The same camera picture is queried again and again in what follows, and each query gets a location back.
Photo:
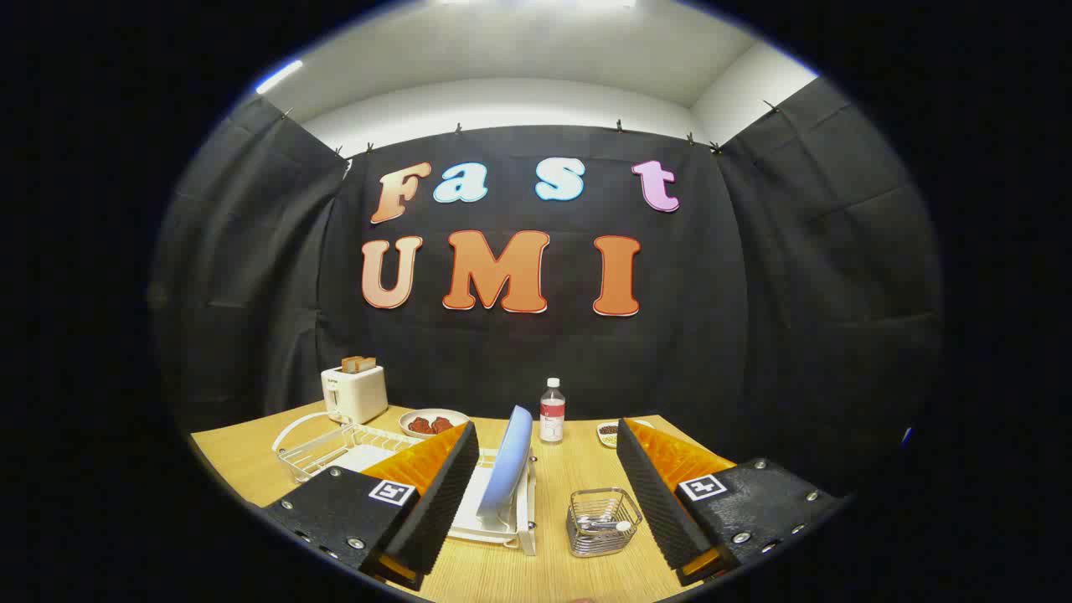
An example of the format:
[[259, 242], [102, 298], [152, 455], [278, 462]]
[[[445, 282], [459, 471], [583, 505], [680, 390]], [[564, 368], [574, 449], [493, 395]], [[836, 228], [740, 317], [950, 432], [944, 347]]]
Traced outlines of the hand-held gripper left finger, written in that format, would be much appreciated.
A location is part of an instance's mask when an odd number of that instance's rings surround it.
[[436, 565], [479, 459], [470, 421], [360, 471], [330, 466], [260, 509], [309, 549], [417, 590]]

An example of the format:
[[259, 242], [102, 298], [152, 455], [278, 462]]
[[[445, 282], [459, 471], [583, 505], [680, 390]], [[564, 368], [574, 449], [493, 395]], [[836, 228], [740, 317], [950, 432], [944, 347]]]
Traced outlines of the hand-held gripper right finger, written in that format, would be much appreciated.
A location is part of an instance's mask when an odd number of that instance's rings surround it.
[[846, 503], [766, 457], [734, 464], [639, 420], [619, 420], [617, 436], [636, 502], [682, 586], [763, 564]]

